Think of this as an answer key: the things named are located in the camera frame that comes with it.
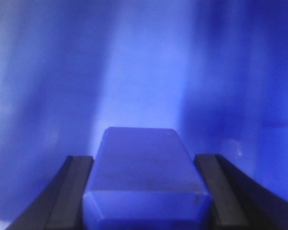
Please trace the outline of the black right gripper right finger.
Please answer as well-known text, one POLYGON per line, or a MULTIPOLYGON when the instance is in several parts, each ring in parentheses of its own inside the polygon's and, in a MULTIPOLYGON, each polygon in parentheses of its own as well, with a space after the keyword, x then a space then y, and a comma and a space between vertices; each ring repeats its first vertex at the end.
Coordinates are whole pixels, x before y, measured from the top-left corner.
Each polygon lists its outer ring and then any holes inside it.
POLYGON ((220 154, 197 154, 193 162, 212 196, 209 229, 288 230, 288 201, 220 154))

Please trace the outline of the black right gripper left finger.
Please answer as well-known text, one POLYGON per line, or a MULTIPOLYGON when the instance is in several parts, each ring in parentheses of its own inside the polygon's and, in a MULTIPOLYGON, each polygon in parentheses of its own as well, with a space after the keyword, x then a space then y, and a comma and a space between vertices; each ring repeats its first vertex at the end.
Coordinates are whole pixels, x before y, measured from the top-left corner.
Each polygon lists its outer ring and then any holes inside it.
POLYGON ((8 230, 83 230, 83 194, 91 156, 68 156, 53 180, 8 230))

